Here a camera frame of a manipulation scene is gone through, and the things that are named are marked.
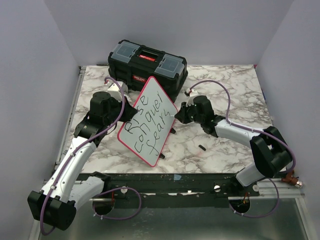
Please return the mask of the pink framed whiteboard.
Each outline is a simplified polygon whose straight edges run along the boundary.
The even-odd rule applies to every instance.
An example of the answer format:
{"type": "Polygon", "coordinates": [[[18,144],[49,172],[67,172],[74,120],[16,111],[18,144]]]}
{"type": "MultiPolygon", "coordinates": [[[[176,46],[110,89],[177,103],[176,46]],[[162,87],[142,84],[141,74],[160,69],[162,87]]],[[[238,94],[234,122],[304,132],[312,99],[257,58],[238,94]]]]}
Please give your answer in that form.
{"type": "Polygon", "coordinates": [[[173,127],[177,107],[155,77],[148,78],[134,106],[138,113],[123,123],[117,139],[149,166],[156,166],[173,127]]]}

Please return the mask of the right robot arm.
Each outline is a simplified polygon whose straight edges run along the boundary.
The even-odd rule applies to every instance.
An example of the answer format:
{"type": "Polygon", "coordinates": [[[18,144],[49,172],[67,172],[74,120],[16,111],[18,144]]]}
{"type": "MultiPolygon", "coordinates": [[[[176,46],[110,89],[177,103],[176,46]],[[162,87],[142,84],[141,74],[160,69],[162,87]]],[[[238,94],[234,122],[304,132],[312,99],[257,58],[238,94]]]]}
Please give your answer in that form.
{"type": "Polygon", "coordinates": [[[174,118],[182,124],[200,124],[202,130],[213,137],[235,141],[251,149],[254,163],[235,175],[230,191],[241,196],[248,186],[263,178],[272,178],[293,161],[292,154],[277,128],[243,129],[227,122],[223,116],[214,113],[210,100],[196,96],[192,103],[183,102],[174,118]]]}

